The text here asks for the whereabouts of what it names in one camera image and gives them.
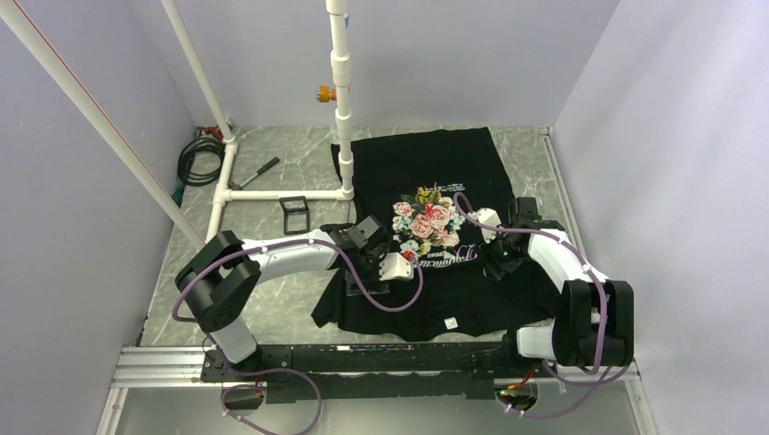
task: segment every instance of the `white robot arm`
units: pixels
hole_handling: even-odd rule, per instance
[[[510,234],[482,228],[484,243],[480,252],[486,276],[499,280],[522,262],[534,261],[560,292],[558,313],[552,323],[508,331],[517,356],[558,361],[561,365],[591,364],[600,314],[598,290],[590,271],[608,298],[602,364],[628,365],[633,357],[632,288],[624,281],[610,280],[591,265],[583,265],[563,227],[539,216],[534,198],[518,198],[515,206],[511,227],[537,231]],[[499,214],[490,208],[479,209],[475,217],[486,226],[501,227]]]
[[[232,363],[257,351],[258,345],[240,315],[256,285],[270,279],[308,270],[327,270],[351,261],[364,285],[390,280],[410,280],[414,265],[398,253],[387,252],[391,237],[373,217],[357,225],[329,225],[309,233],[273,240],[239,240],[231,231],[217,234],[179,272],[177,287],[183,291],[196,279],[184,300],[203,332],[210,334]],[[230,273],[219,268],[204,271],[238,251],[251,252],[225,262]]]

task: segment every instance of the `pvc pipe frame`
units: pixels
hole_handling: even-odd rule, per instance
[[[232,164],[238,153],[238,142],[229,129],[224,113],[214,95],[213,88],[203,71],[190,34],[181,19],[179,9],[174,0],[161,0],[163,9],[169,17],[171,27],[179,39],[181,49],[187,56],[190,68],[195,74],[200,89],[206,98],[211,112],[221,129],[224,142],[224,161],[222,162],[219,181],[214,190],[213,204],[206,241],[211,240],[219,232],[221,215],[227,201],[238,200],[275,200],[288,197],[305,197],[313,200],[349,200],[355,195],[353,189],[353,152],[351,147],[351,111],[349,107],[350,85],[350,53],[347,51],[347,35],[345,26],[346,0],[326,0],[326,10],[331,19],[331,37],[333,50],[331,52],[331,68],[336,86],[336,131],[339,136],[339,173],[342,176],[342,186],[336,190],[231,190],[229,176]]]
[[[32,18],[16,0],[0,0],[0,18],[8,24],[11,31],[19,38],[34,58],[51,75],[56,84],[80,110],[86,120],[99,132],[110,145],[136,179],[150,192],[152,198],[161,206],[163,211],[173,220],[174,224],[187,236],[193,246],[200,249],[204,246],[203,238],[195,227],[173,202],[165,188],[150,172],[149,168],[139,158],[131,144],[120,133],[115,124],[107,116],[98,102],[83,86],[64,59],[45,38]]]

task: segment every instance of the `t-shirt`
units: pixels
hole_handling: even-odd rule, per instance
[[[419,299],[401,313],[386,313],[362,295],[348,295],[344,270],[335,274],[312,315],[361,334],[395,334],[427,341],[445,332],[473,336],[550,317],[542,292],[557,292],[544,271],[524,263],[500,282],[483,275],[481,230],[456,211],[455,192],[478,208],[494,208],[507,223],[514,200],[510,180],[486,128],[437,130],[356,140],[353,186],[357,219],[373,215],[393,236],[391,251],[411,251],[423,269]],[[339,171],[332,145],[332,157]],[[414,295],[418,278],[390,281],[374,298],[400,306]]]

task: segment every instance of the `metal tool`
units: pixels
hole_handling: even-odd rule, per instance
[[[230,189],[232,189],[232,190],[242,190],[243,188],[245,188],[245,187],[246,187],[246,185],[247,185],[248,183],[250,183],[251,181],[253,181],[253,180],[254,180],[256,177],[258,177],[258,176],[262,175],[263,173],[267,172],[267,171],[268,171],[270,168],[272,168],[273,166],[277,165],[279,162],[280,162],[280,159],[279,159],[279,158],[277,158],[277,157],[273,157],[273,158],[272,158],[272,160],[268,161],[267,163],[265,163],[265,165],[264,165],[263,167],[259,168],[259,169],[257,170],[257,173],[256,173],[256,174],[254,174],[254,175],[252,175],[252,176],[248,177],[248,178],[246,179],[246,181],[243,181],[243,182],[242,182],[242,183],[240,183],[240,184],[235,184],[235,183],[233,183],[233,182],[230,182],[230,183],[229,183],[229,188],[230,188]]]

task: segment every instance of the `marble tile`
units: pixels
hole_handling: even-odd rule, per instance
[[[392,134],[432,131],[461,127],[357,127],[354,139]],[[511,179],[517,196],[538,198],[540,213],[545,218],[563,222],[555,177],[538,130],[532,127],[491,128],[494,143]],[[240,129],[238,155],[232,179],[241,182],[268,160],[277,156],[281,164],[258,177],[246,190],[335,189],[339,181],[331,163],[329,144],[336,141],[335,130],[329,127],[257,127]],[[201,158],[195,162],[196,171],[215,168],[217,161]],[[195,228],[205,234],[209,222],[213,185],[187,188],[182,209]],[[355,207],[349,202],[310,202],[311,227],[325,223],[355,220]],[[283,213],[276,201],[234,201],[225,207],[222,229],[231,229],[242,238],[274,238],[283,236]],[[203,340],[195,324],[180,324],[170,319],[170,310],[179,291],[173,284],[177,272],[194,253],[174,228],[169,248],[161,268],[141,345],[194,345]],[[274,279],[260,285],[248,301],[243,316],[260,343],[393,343],[392,335],[364,335],[341,331],[334,324],[317,328],[310,317],[318,297],[326,288],[333,272],[317,271]],[[186,305],[183,314],[189,314]],[[473,338],[461,333],[446,333],[436,342],[469,340],[498,340],[502,332]]]

